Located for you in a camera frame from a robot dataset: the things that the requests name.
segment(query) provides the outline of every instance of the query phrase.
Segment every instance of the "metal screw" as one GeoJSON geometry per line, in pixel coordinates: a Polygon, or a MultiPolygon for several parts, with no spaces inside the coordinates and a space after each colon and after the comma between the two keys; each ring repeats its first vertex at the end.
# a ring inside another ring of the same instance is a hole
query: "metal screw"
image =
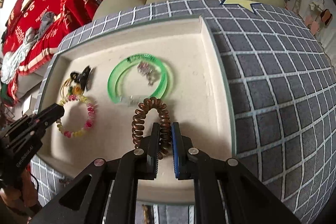
{"type": "Polygon", "coordinates": [[[103,159],[96,159],[94,161],[95,166],[102,166],[104,164],[104,160],[103,159]]]}
{"type": "Polygon", "coordinates": [[[137,148],[133,151],[134,155],[140,156],[144,153],[144,150],[141,148],[137,148]]]}
{"type": "Polygon", "coordinates": [[[228,160],[227,160],[227,163],[228,163],[228,165],[230,165],[230,166],[237,166],[237,165],[238,165],[238,161],[237,161],[236,159],[234,159],[234,158],[230,158],[230,159],[228,159],[228,160]]]}
{"type": "Polygon", "coordinates": [[[192,148],[189,148],[188,152],[190,155],[197,155],[199,150],[197,148],[192,147],[192,148]]]}

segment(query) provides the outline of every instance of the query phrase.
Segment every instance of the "white tray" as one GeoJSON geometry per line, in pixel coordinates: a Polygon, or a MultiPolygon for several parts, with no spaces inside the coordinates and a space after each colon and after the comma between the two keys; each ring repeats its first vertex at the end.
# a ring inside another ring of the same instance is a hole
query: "white tray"
{"type": "MultiPolygon", "coordinates": [[[[171,121],[179,122],[182,135],[190,137],[194,147],[213,158],[231,157],[235,125],[224,68],[205,21],[202,17],[190,17],[114,31],[59,54],[48,76],[39,110],[59,102],[60,87],[72,71],[81,72],[90,65],[94,68],[92,88],[84,95],[97,105],[96,123],[86,135],[71,139],[62,136],[55,124],[51,126],[38,153],[45,162],[75,177],[96,158],[113,160],[134,149],[131,122],[136,105],[113,104],[107,93],[107,81],[121,60],[136,53],[152,54],[169,67],[170,89],[163,101],[171,121]]],[[[136,68],[125,77],[124,90],[128,95],[150,94],[145,77],[136,68]]],[[[63,126],[72,131],[80,129],[87,116],[85,106],[71,102],[64,108],[63,126]]],[[[150,134],[153,122],[158,122],[154,110],[146,118],[145,135],[150,134]]],[[[193,203],[193,181],[175,179],[170,154],[159,161],[156,180],[139,181],[137,199],[151,203],[193,203]]]]}

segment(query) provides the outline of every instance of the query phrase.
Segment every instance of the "green bracelet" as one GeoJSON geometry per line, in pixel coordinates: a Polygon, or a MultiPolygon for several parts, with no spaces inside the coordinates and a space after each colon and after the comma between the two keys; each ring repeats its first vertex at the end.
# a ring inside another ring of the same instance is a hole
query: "green bracelet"
{"type": "Polygon", "coordinates": [[[153,92],[153,94],[149,97],[154,96],[156,98],[161,98],[165,93],[168,82],[168,73],[163,63],[150,54],[134,54],[121,61],[110,74],[107,83],[107,91],[112,102],[114,102],[115,104],[120,103],[123,99],[125,99],[125,97],[118,95],[118,92],[120,90],[119,84],[123,78],[123,75],[125,75],[125,72],[128,69],[135,65],[138,65],[141,61],[145,61],[151,65],[154,65],[155,67],[159,68],[161,73],[160,83],[157,86],[156,90],[153,92]]]}

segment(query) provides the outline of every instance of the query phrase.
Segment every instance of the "pink and yellow bracelet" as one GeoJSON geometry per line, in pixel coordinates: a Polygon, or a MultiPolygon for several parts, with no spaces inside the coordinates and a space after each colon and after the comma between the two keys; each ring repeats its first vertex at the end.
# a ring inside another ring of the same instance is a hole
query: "pink and yellow bracelet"
{"type": "Polygon", "coordinates": [[[79,136],[82,136],[85,131],[88,131],[93,126],[93,121],[94,121],[94,118],[95,118],[95,108],[94,108],[92,102],[87,97],[85,97],[83,95],[67,95],[65,98],[60,100],[59,105],[64,106],[67,102],[70,102],[70,101],[80,101],[80,102],[83,102],[83,103],[86,104],[87,110],[88,110],[88,119],[85,122],[84,127],[79,131],[72,132],[72,131],[66,131],[64,129],[64,127],[62,125],[62,122],[61,122],[61,119],[58,119],[56,121],[56,124],[57,124],[58,130],[65,137],[68,137],[68,138],[79,137],[79,136]]]}

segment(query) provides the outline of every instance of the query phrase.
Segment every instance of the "checkered tablecloth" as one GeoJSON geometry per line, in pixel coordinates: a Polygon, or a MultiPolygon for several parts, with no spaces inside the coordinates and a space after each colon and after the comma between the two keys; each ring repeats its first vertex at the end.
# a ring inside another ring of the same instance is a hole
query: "checkered tablecloth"
{"type": "MultiPolygon", "coordinates": [[[[252,4],[251,12],[221,2],[174,0],[120,11],[67,35],[59,53],[140,22],[202,15],[230,85],[236,120],[233,153],[302,223],[312,223],[336,185],[333,68],[294,13],[264,4],[252,4]]],[[[37,108],[56,56],[41,84],[37,108]]],[[[45,204],[58,192],[53,174],[63,176],[38,158],[33,160],[33,172],[40,175],[39,195],[45,204]]],[[[193,207],[176,207],[173,213],[170,209],[153,207],[155,223],[193,223],[193,207]]]]}

